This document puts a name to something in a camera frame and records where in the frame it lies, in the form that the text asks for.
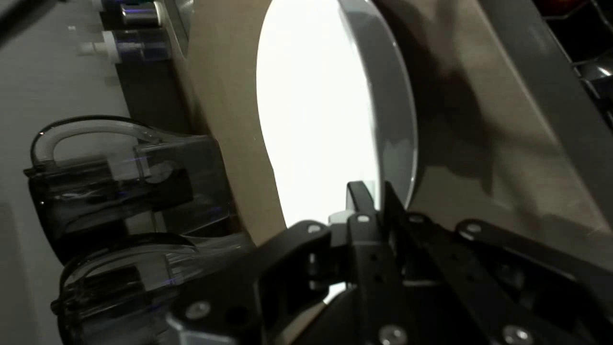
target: screw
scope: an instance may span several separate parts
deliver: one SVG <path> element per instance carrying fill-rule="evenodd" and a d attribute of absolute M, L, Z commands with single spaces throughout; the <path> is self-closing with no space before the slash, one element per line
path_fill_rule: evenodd
<path fill-rule="evenodd" d="M 411 217 L 408 217 L 408 221 L 409 221 L 409 223 L 415 223 L 415 225 L 421 225 L 421 223 L 423 223 L 423 217 L 411 215 Z"/>
<path fill-rule="evenodd" d="M 471 223 L 471 225 L 465 227 L 465 231 L 471 233 L 471 235 L 478 235 L 480 233 L 480 225 Z"/>
<path fill-rule="evenodd" d="M 526 329 L 519 329 L 519 327 L 505 327 L 501 330 L 503 342 L 507 345 L 532 345 L 534 338 Z"/>
<path fill-rule="evenodd" d="M 314 235 L 314 233 L 319 233 L 319 231 L 321 231 L 321 227 L 318 227 L 318 225 L 310 225 L 310 227 L 306 229 L 308 235 Z"/>
<path fill-rule="evenodd" d="M 205 302 L 191 304 L 185 311 L 187 321 L 203 319 L 210 313 L 210 306 Z"/>
<path fill-rule="evenodd" d="M 379 330 L 381 345 L 406 345 L 406 332 L 400 327 L 388 325 Z"/>

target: bolt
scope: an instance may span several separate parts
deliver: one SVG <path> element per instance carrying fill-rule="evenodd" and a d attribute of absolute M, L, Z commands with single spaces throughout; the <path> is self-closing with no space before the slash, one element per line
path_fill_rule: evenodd
<path fill-rule="evenodd" d="M 381 345 L 406 345 L 406 332 L 400 327 L 388 325 L 379 330 Z"/>
<path fill-rule="evenodd" d="M 421 223 L 423 223 L 423 217 L 411 215 L 411 217 L 408 217 L 408 221 L 409 221 L 409 223 L 415 223 L 415 225 L 421 225 Z"/>
<path fill-rule="evenodd" d="M 478 235 L 480 233 L 480 225 L 471 223 L 471 225 L 465 227 L 465 231 L 471 233 L 471 235 Z"/>
<path fill-rule="evenodd" d="M 319 233 L 319 231 L 321 231 L 321 227 L 318 227 L 318 225 L 310 225 L 310 227 L 306 229 L 308 235 L 314 235 L 314 233 Z"/>
<path fill-rule="evenodd" d="M 187 321 L 203 319 L 210 313 L 210 306 L 205 302 L 191 304 L 185 311 Z"/>
<path fill-rule="evenodd" d="M 507 345 L 532 345 L 534 338 L 526 329 L 519 329 L 519 327 L 505 327 L 501 330 L 503 342 Z"/>

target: black cable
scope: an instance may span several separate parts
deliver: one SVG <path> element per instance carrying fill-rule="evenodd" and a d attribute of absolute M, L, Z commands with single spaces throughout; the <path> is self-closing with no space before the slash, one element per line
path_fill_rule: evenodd
<path fill-rule="evenodd" d="M 55 0 L 17 0 L 0 16 L 0 49 L 36 24 L 46 12 L 53 8 Z"/>

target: black mechanical arm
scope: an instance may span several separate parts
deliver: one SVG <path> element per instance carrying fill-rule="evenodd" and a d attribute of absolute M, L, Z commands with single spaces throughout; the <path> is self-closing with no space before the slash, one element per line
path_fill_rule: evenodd
<path fill-rule="evenodd" d="M 346 284 L 295 344 L 580 345 L 613 344 L 611 273 L 480 221 L 448 233 L 383 212 L 348 185 L 344 225 L 298 223 L 228 271 L 187 283 L 168 313 L 172 338 L 273 344 L 331 284 Z"/>

